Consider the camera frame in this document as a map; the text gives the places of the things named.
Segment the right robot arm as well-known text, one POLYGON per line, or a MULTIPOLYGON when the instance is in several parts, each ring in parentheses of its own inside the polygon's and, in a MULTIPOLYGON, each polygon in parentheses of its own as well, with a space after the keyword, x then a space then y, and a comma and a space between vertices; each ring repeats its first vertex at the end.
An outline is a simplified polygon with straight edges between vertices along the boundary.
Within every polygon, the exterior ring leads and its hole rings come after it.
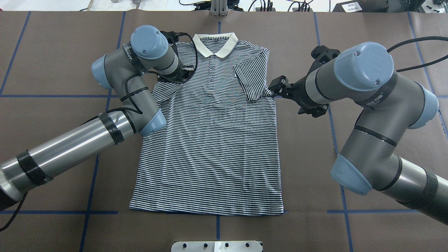
POLYGON ((349 98, 363 111, 330 171, 361 196, 377 190, 399 204, 447 224, 447 180, 394 154, 407 129, 425 126, 438 112, 437 97, 394 69, 389 51, 376 42, 344 51, 320 45, 307 75, 271 81, 273 97, 294 100, 298 114, 324 115, 331 102, 349 98))

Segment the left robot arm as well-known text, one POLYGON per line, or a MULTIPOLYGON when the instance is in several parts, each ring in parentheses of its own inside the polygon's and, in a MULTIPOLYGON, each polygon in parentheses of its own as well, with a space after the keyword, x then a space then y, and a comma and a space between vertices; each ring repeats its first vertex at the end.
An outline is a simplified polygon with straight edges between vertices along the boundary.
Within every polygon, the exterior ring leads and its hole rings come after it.
POLYGON ((195 72, 178 57, 176 42, 186 33, 138 27, 130 41, 96 60, 91 71, 103 88, 114 90, 122 102, 48 142, 1 162, 1 210, 22 205, 27 193, 101 151, 136 133, 148 136, 166 124, 165 117, 142 76, 157 74, 169 83, 182 83, 195 72))

